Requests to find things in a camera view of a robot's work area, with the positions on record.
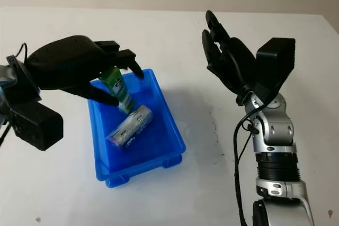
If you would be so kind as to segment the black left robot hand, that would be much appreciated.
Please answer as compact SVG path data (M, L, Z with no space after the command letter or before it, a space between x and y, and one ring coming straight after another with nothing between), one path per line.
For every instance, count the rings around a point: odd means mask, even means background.
M138 78L144 77L136 55L129 49L119 48L115 41L92 41L84 35L73 35L39 48L24 64L41 90L62 90L118 106L117 98L90 82L112 67L130 69Z

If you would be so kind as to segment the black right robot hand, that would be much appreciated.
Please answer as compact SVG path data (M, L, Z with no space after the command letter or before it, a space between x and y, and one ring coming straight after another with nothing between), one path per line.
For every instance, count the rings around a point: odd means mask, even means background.
M243 106L256 82L257 64L248 47L236 37L230 37L210 11L206 11L208 30L202 32L202 45L207 69L237 95L236 103Z

